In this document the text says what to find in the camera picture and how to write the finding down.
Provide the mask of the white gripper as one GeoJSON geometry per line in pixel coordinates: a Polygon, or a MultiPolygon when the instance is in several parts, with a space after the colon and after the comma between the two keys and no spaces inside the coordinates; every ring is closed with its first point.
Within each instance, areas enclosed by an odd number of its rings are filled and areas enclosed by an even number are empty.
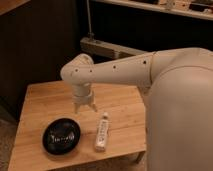
{"type": "Polygon", "coordinates": [[[90,83],[73,85],[73,101],[74,101],[74,113],[78,114],[80,105],[89,105],[89,107],[97,112],[97,106],[94,102],[94,93],[90,83]]]}

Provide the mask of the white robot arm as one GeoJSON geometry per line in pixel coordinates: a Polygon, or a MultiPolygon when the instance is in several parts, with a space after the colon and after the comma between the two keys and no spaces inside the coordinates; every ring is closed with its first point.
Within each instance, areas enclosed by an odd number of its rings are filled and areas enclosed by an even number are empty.
{"type": "Polygon", "coordinates": [[[181,48],[95,64],[80,54],[63,66],[77,107],[93,83],[135,85],[146,109],[147,171],[213,171],[213,51],[181,48]]]}

